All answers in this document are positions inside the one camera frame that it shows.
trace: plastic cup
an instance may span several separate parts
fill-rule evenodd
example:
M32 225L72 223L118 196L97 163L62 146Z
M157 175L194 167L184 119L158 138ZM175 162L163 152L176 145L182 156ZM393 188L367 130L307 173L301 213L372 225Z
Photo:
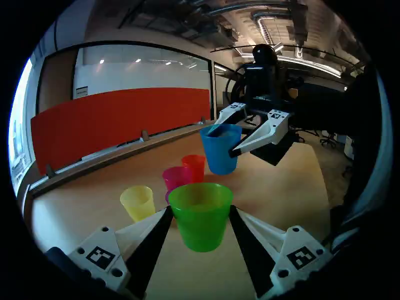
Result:
M193 183L202 183L204 181L204 165L206 158L202 155L187 155L182 158L182 165L191 169Z
M167 203L168 205L170 204L169 197L170 197L171 192L172 192L172 190L169 190L169 191L167 191L166 194L165 194L165 201L166 201L166 203Z
M215 130L213 137L207 136L211 127L200 130L208 167L217 175L230 174L236 169L238 158L231 158L228 151L241 140L242 127L221 124Z
M168 191L191 184L193 182L192 177L192 170L185 166L170 167L162 173Z
M222 242L232 191L211 183L192 183L174 189L169 203L184 244L196 252L209 252Z
M135 222L139 222L156 213L153 191L147 186L131 186L123 191L119 200Z

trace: desk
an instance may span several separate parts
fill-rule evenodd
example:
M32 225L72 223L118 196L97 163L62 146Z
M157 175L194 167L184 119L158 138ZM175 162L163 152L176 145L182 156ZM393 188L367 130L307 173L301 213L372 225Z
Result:
M33 202L32 229L42 250L72 251L95 229L119 230L132 223L120 194L132 185L153 190L156 211L166 206L163 170L179 166L189 154L204 154L198 133L99 169L49 191ZM277 166L245 153L237 169L218 176L206 166L205 180L221 183L234 194L233 204L286 230L303 226L316 239L330 229L324 179L311 146L294 143ZM196 253L182 242L175 222L166 236L147 288L147 299L249 299L254 288L232 227L212 252Z

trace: yellow plastic cup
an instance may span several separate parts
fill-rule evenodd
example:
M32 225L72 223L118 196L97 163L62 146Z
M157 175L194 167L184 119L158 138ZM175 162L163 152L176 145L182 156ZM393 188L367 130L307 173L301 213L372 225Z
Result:
M153 191L147 186L131 186L123 191L119 200L135 222L139 222L156 213Z

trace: ceiling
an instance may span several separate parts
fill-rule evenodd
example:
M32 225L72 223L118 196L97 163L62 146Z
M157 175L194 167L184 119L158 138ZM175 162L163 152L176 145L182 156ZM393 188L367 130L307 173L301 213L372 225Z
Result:
M90 20L100 19L115 28L169 33L210 51L283 43L277 54L292 59L285 62L289 68L332 77L304 65L318 63L337 70L340 81L352 80L369 60L346 23L321 0L97 0ZM238 64L252 60L243 57L252 47L225 51ZM293 63L296 58L300 64Z

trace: blue plastic cup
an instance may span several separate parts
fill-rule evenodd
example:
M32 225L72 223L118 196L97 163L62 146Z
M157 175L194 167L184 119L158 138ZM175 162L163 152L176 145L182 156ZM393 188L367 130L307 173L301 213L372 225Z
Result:
M211 172L217 175L227 175L236 169L238 158L229 156L229 149L241 140L242 127L221 124L213 132L212 137L207 133L213 126L200 130L205 156Z

